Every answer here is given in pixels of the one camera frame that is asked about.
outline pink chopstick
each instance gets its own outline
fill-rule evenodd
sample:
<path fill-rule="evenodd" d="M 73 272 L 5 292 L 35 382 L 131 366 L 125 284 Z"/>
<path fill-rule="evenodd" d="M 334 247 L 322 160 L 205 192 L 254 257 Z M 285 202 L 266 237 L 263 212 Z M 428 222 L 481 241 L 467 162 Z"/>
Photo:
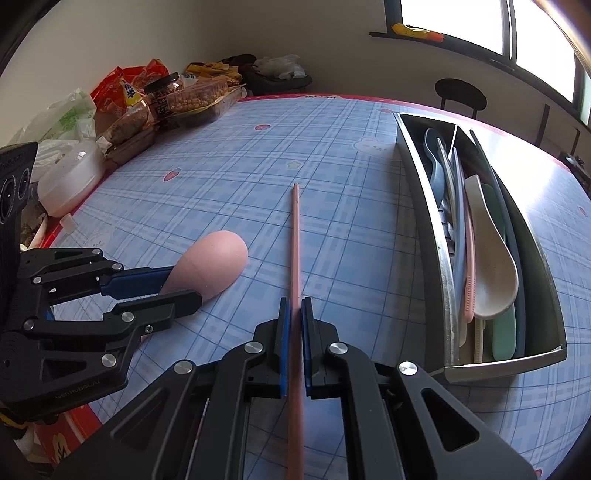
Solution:
<path fill-rule="evenodd" d="M 300 194 L 294 183 L 291 209 L 291 327 L 287 391 L 287 480 L 304 478 L 304 433 L 302 423 L 301 286 L 300 286 Z"/>
<path fill-rule="evenodd" d="M 466 199 L 466 288 L 464 290 L 464 310 L 462 319 L 470 323 L 474 318 L 474 305 L 476 303 L 476 254 L 474 248 L 474 227 L 470 207 Z"/>

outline camera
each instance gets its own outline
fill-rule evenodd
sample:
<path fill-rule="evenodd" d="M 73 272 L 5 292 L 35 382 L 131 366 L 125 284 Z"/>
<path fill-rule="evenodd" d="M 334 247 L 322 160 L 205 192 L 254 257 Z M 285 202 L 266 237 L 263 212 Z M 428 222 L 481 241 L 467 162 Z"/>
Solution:
<path fill-rule="evenodd" d="M 21 258 L 21 212 L 27 204 L 37 143 L 0 148 L 0 326 L 16 285 Z"/>

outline green plastic bag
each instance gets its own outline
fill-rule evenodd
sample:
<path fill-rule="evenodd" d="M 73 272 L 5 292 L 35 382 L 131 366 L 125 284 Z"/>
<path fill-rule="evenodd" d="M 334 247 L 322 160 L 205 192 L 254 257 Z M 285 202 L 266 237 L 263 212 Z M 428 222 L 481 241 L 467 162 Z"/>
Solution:
<path fill-rule="evenodd" d="M 40 112 L 8 144 L 94 139 L 95 113 L 96 106 L 90 95 L 78 88 Z"/>

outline wall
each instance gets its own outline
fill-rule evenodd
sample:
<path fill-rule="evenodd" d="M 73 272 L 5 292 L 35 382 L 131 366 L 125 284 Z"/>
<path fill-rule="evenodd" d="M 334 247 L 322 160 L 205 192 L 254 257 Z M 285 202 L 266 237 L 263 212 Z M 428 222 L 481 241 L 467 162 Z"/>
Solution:
<path fill-rule="evenodd" d="M 174 72 L 224 58 L 215 12 L 212 0 L 61 0 L 0 77 L 0 145 L 75 88 L 90 92 L 117 65 L 159 58 Z"/>
<path fill-rule="evenodd" d="M 534 142 L 544 104 L 550 117 L 543 148 L 570 151 L 577 121 L 542 93 L 485 63 L 430 45 L 372 38 L 385 31 L 383 0 L 277 0 L 233 2 L 233 44 L 257 57 L 297 53 L 312 75 L 311 91 L 380 96 L 439 107 L 435 82 L 455 77 L 477 86 L 488 99 L 478 119 Z M 472 111 L 448 102 L 447 109 Z M 580 155 L 591 170 L 591 134 L 582 130 Z"/>

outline cutlery drawer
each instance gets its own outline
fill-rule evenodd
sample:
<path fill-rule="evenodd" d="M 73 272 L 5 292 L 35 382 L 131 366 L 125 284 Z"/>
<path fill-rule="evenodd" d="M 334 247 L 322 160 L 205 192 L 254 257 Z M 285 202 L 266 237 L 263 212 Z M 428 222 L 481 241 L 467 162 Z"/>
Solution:
<path fill-rule="evenodd" d="M 459 345 L 459 319 L 453 292 L 452 263 L 440 212 L 429 185 L 430 163 L 423 151 L 423 135 L 435 128 L 451 145 L 455 124 L 420 115 L 395 114 L 397 148 L 413 201 L 424 276 L 425 369 L 451 383 L 515 375 L 551 364 L 567 356 L 564 321 L 554 280 L 527 218 L 498 178 L 519 250 L 525 298 L 525 355 L 495 361 L 491 331 L 485 329 L 482 363 L 474 363 L 474 325 L 468 324 L 466 343 Z M 458 127 L 453 144 L 466 172 L 490 183 L 485 160 L 468 132 Z"/>

